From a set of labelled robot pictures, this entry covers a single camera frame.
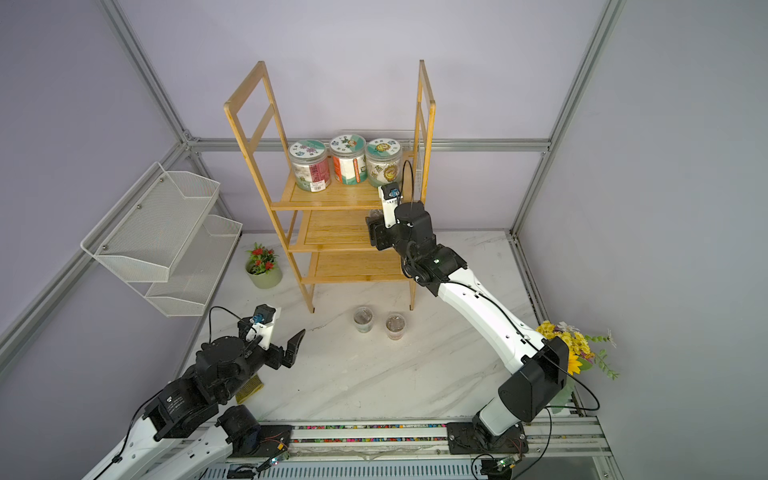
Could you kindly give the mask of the green-lid sunflower seed jar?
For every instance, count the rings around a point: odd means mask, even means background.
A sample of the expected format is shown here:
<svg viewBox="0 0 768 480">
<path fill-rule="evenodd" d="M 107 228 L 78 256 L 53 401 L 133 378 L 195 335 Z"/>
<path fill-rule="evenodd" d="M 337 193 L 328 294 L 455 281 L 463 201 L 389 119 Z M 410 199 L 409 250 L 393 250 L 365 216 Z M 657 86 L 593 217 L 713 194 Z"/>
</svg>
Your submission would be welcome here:
<svg viewBox="0 0 768 480">
<path fill-rule="evenodd" d="M 403 150 L 392 138 L 377 138 L 366 145 L 365 161 L 368 181 L 375 187 L 402 178 Z"/>
</svg>

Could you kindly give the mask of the small clear seed cup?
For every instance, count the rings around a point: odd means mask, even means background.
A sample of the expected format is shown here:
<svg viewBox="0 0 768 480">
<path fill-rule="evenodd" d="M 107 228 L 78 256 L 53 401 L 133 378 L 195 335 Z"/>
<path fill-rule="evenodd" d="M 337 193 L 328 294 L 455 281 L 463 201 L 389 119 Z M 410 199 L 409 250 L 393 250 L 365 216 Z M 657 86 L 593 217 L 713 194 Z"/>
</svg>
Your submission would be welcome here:
<svg viewBox="0 0 768 480">
<path fill-rule="evenodd" d="M 353 313 L 353 323 L 359 333 L 368 333 L 373 326 L 374 314 L 367 306 L 358 307 Z"/>
<path fill-rule="evenodd" d="M 393 341 L 400 340 L 405 333 L 406 325 L 406 319 L 400 313 L 392 312 L 388 314 L 385 321 L 388 338 Z"/>
</svg>

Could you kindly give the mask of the seed jar with red base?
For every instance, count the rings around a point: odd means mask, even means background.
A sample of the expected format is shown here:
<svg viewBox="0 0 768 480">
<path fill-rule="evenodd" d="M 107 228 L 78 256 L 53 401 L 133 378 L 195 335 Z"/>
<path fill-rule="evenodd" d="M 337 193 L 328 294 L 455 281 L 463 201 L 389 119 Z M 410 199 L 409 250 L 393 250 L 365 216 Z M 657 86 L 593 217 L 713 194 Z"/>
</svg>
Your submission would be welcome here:
<svg viewBox="0 0 768 480">
<path fill-rule="evenodd" d="M 343 185 L 357 185 L 367 180 L 366 140 L 358 134 L 342 134 L 329 143 L 336 179 Z"/>
</svg>

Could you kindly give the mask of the seed jar with floral lid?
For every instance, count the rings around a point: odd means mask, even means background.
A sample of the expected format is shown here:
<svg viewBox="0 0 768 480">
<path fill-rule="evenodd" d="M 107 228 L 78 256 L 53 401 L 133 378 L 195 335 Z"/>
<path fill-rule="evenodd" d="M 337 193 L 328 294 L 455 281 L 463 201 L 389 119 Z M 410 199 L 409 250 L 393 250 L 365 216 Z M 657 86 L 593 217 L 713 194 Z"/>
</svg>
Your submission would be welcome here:
<svg viewBox="0 0 768 480">
<path fill-rule="evenodd" d="M 331 184 L 328 154 L 323 142 L 304 139 L 289 147 L 289 157 L 297 186 L 310 193 L 321 192 Z"/>
</svg>

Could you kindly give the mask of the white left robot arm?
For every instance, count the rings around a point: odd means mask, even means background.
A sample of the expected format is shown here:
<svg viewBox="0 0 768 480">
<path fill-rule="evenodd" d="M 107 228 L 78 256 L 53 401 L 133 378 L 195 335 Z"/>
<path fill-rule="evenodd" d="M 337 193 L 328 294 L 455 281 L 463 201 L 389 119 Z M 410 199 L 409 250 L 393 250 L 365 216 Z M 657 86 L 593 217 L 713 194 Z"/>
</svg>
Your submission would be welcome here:
<svg viewBox="0 0 768 480">
<path fill-rule="evenodd" d="M 252 330 L 253 337 L 203 344 L 194 365 L 137 409 L 124 439 L 87 478 L 194 479 L 229 457 L 259 458 L 259 472 L 286 459 L 291 427 L 265 427 L 234 399 L 261 367 L 292 367 L 305 333 L 278 347 L 265 326 Z"/>
</svg>

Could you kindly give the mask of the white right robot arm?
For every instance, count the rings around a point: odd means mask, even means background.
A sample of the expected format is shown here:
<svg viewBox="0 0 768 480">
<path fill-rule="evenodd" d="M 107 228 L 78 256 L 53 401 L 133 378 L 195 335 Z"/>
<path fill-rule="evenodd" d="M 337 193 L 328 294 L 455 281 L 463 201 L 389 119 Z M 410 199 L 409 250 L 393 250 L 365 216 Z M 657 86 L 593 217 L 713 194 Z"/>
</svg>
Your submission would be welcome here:
<svg viewBox="0 0 768 480">
<path fill-rule="evenodd" d="M 460 313 L 489 343 L 510 377 L 473 417 L 487 448 L 512 427 L 533 420 L 581 367 L 581 356 L 560 337 L 546 337 L 504 307 L 453 249 L 437 242 L 422 202 L 384 200 L 366 219 L 371 244 L 400 256 L 404 275 Z"/>
</svg>

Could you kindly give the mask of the bamboo three-tier shelf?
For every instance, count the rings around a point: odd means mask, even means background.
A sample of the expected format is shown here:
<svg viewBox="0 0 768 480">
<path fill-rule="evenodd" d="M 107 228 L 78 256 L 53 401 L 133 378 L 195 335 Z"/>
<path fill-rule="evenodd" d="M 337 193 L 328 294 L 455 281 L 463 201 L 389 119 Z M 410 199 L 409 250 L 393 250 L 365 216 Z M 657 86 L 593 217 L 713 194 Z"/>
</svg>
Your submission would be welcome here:
<svg viewBox="0 0 768 480">
<path fill-rule="evenodd" d="M 259 87 L 265 91 L 267 108 L 254 132 L 247 134 L 238 115 Z M 280 197 L 271 197 L 255 159 L 267 128 L 276 127 L 287 164 L 294 163 L 297 153 L 289 146 L 264 61 L 256 63 L 225 102 L 224 112 L 308 310 L 315 309 L 313 295 L 319 284 L 405 281 L 395 255 L 369 242 L 365 219 L 381 206 L 373 185 L 334 182 L 310 192 L 290 173 Z"/>
</svg>

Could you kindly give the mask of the black and yellow glove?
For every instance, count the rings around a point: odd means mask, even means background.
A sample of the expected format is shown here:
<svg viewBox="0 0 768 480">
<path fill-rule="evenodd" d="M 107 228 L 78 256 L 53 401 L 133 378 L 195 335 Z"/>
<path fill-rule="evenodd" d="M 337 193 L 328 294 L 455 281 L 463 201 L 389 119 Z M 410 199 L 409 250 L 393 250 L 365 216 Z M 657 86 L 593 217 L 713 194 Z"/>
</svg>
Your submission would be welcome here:
<svg viewBox="0 0 768 480">
<path fill-rule="evenodd" d="M 244 404 L 250 397 L 260 391 L 264 387 L 264 383 L 258 374 L 251 377 L 245 384 L 243 384 L 235 394 L 235 400 L 238 405 Z"/>
</svg>

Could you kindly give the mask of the green pot with red flowers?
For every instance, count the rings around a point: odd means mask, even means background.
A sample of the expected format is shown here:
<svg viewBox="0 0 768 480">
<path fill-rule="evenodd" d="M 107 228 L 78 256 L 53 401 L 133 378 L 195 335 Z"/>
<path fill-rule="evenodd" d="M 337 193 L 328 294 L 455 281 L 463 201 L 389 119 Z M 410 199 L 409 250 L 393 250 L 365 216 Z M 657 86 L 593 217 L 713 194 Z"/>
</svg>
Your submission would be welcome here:
<svg viewBox="0 0 768 480">
<path fill-rule="evenodd" d="M 258 242 L 248 251 L 245 271 L 254 286 L 262 290 L 276 287 L 283 278 L 275 250 Z"/>
</svg>

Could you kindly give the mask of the sunflower bouquet in vase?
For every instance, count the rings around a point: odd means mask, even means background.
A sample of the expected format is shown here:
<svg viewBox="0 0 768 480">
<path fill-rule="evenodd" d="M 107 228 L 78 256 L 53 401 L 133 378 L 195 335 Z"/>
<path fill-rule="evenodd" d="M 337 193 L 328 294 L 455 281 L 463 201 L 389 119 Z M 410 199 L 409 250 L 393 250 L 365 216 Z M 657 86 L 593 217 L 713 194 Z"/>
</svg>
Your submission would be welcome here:
<svg viewBox="0 0 768 480">
<path fill-rule="evenodd" d="M 549 321 L 538 325 L 536 331 L 547 340 L 560 338 L 569 349 L 566 384 L 563 390 L 550 402 L 551 413 L 559 414 L 563 410 L 578 413 L 592 411 L 593 407 L 577 407 L 573 399 L 574 393 L 578 388 L 582 388 L 584 391 L 586 388 L 581 386 L 575 377 L 590 369 L 597 369 L 611 380 L 619 378 L 620 374 L 608 363 L 608 351 L 605 349 L 606 345 L 616 346 L 611 332 L 607 331 L 605 335 L 591 336 L 565 322 L 553 324 Z"/>
</svg>

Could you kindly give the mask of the white mesh wall basket rack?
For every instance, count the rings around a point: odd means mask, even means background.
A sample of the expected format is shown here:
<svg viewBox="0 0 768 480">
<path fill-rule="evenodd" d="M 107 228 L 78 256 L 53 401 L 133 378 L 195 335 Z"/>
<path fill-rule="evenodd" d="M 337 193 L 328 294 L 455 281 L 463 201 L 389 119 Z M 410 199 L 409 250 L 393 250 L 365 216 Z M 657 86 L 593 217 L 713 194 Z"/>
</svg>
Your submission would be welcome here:
<svg viewBox="0 0 768 480">
<path fill-rule="evenodd" d="M 214 212 L 220 183 L 155 163 L 81 249 L 166 317 L 200 317 L 242 235 Z"/>
</svg>

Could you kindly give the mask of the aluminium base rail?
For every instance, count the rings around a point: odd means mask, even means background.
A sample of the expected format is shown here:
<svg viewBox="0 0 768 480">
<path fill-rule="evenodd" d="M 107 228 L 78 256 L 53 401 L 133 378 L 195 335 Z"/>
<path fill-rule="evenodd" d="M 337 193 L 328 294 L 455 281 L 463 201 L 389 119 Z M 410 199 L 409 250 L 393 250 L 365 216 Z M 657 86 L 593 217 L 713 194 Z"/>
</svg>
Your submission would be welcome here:
<svg viewBox="0 0 768 480">
<path fill-rule="evenodd" d="M 549 459 L 576 459 L 589 478 L 621 473 L 599 422 L 542 415 L 481 444 L 469 422 L 264 423 L 234 440 L 207 423 L 187 439 L 156 442 L 140 421 L 91 472 L 90 479 L 476 478 L 487 468 L 530 478 Z"/>
</svg>

